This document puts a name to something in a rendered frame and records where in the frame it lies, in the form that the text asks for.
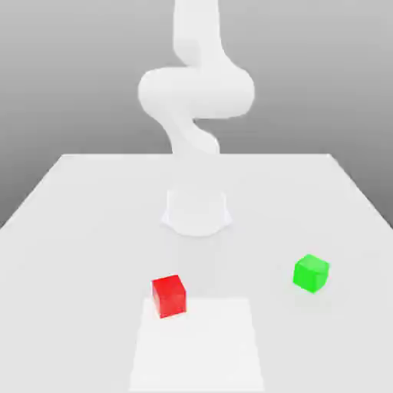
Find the small red cube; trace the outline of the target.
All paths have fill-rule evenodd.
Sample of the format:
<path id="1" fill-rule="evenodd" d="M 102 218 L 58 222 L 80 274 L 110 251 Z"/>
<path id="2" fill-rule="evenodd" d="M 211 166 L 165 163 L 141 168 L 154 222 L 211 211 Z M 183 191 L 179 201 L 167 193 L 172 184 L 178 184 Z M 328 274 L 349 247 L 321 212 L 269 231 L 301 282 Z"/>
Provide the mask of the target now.
<path id="1" fill-rule="evenodd" d="M 161 319 L 187 311 L 187 292 L 178 275 L 154 279 L 152 296 Z"/>

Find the small green cube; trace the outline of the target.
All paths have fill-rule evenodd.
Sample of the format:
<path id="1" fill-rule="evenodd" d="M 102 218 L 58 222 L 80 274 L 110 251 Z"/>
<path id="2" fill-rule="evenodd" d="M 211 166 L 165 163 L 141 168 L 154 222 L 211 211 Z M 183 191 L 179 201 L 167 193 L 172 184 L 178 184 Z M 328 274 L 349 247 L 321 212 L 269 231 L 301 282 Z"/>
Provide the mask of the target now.
<path id="1" fill-rule="evenodd" d="M 292 282 L 310 293 L 318 292 L 329 277 L 329 263 L 312 254 L 298 260 L 293 271 Z"/>

